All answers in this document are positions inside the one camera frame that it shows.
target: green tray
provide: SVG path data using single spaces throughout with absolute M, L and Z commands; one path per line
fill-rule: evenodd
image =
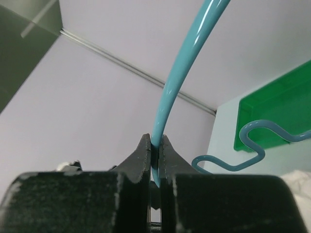
M 234 150 L 251 151 L 241 142 L 239 132 L 258 119 L 271 120 L 292 134 L 311 129 L 311 61 L 240 101 Z M 289 143 L 268 129 L 254 129 L 248 135 L 265 149 Z

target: black object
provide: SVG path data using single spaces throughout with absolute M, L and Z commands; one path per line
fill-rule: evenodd
M 5 233 L 306 233 L 286 184 L 273 176 L 202 175 L 163 136 L 161 188 L 150 183 L 150 136 L 103 172 L 20 175 L 0 207 Z M 161 201 L 161 223 L 150 205 Z

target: white panel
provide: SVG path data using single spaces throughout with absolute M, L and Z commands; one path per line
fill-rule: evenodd
M 244 162 L 256 154 L 233 149 L 238 109 L 240 100 L 255 89 L 223 104 L 217 110 L 215 124 L 209 143 L 208 154 L 214 155 L 231 165 Z M 287 144 L 266 150 L 266 157 L 259 163 L 242 171 L 229 172 L 210 162 L 204 168 L 212 173 L 246 173 L 283 175 L 295 169 L 311 171 L 310 161 L 311 140 Z
M 64 27 L 166 80 L 203 0 L 60 0 Z M 183 91 L 218 107 L 311 58 L 311 0 L 233 0 Z
M 151 133 L 162 89 L 60 37 L 0 116 L 0 196 L 25 171 L 79 159 L 122 162 Z M 187 161 L 207 150 L 214 117 L 177 99 L 165 133 Z

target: curved blue tube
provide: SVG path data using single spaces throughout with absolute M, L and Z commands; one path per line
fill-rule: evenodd
M 211 156 L 211 155 L 201 155 L 196 157 L 191 165 L 198 170 L 199 172 L 202 173 L 206 173 L 206 174 L 210 174 L 210 172 L 206 171 L 205 169 L 201 168 L 198 166 L 198 162 L 200 161 L 209 161 L 212 162 L 228 171 L 240 171 L 244 168 L 247 168 L 251 165 L 254 165 L 258 162 L 260 162 L 261 160 L 264 159 L 265 157 L 265 151 L 264 149 L 259 146 L 257 143 L 255 143 L 254 141 L 252 141 L 249 137 L 248 137 L 248 133 L 255 129 L 255 128 L 267 128 L 273 132 L 275 132 L 277 135 L 279 135 L 280 137 L 284 138 L 285 140 L 289 141 L 289 142 L 300 142 L 306 139 L 311 138 L 311 130 L 306 131 L 304 133 L 298 134 L 298 135 L 292 135 L 290 133 L 288 133 L 287 131 L 285 131 L 283 128 L 281 128 L 280 126 L 278 126 L 277 124 L 275 124 L 272 121 L 269 120 L 254 120 L 252 122 L 249 122 L 248 124 L 244 125 L 243 128 L 240 130 L 240 140 L 246 145 L 248 146 L 250 149 L 254 150 L 255 152 L 257 152 L 257 155 L 250 159 L 247 160 L 239 165 L 236 166 L 232 166 L 229 165 L 227 163 L 225 163 L 224 161 Z
M 165 83 L 156 113 L 151 135 L 151 144 L 155 151 L 159 150 L 167 119 L 181 85 L 207 37 L 229 2 L 230 0 L 205 0 L 188 31 Z M 153 154 L 152 156 L 152 174 L 156 185 L 159 187 L 158 154 Z

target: white fabric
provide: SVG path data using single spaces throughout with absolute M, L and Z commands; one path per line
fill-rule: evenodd
M 311 172 L 295 170 L 282 179 L 291 189 L 308 232 L 311 233 Z

